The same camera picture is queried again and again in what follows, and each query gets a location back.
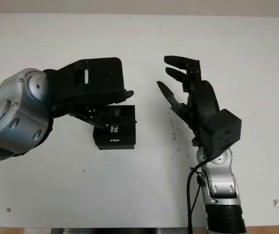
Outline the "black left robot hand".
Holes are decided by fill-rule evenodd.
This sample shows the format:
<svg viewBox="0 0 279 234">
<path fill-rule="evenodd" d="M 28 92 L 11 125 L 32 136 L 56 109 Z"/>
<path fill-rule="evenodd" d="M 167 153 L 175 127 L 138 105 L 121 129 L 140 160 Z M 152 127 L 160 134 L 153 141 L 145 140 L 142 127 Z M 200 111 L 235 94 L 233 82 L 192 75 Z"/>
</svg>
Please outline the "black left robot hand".
<svg viewBox="0 0 279 234">
<path fill-rule="evenodd" d="M 134 117 L 122 117 L 110 110 L 111 104 L 124 102 L 133 95 L 134 91 L 125 88 L 81 88 L 49 92 L 54 118 L 70 115 L 100 129 L 137 123 Z"/>
</svg>

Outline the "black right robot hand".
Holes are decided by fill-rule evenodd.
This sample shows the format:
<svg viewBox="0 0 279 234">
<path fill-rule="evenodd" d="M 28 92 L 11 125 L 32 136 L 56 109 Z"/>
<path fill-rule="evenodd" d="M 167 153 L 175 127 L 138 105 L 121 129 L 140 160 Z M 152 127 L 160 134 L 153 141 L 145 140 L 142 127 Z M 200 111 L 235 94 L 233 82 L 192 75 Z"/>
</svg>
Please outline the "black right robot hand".
<svg viewBox="0 0 279 234">
<path fill-rule="evenodd" d="M 219 111 L 219 105 L 212 85 L 201 78 L 200 61 L 179 57 L 165 56 L 166 74 L 182 84 L 183 91 L 188 93 L 187 103 L 179 103 L 173 92 L 161 81 L 157 82 L 159 89 L 171 104 L 171 109 L 193 131 L 195 137 L 193 146 L 201 145 L 199 127 L 201 122 Z"/>
</svg>

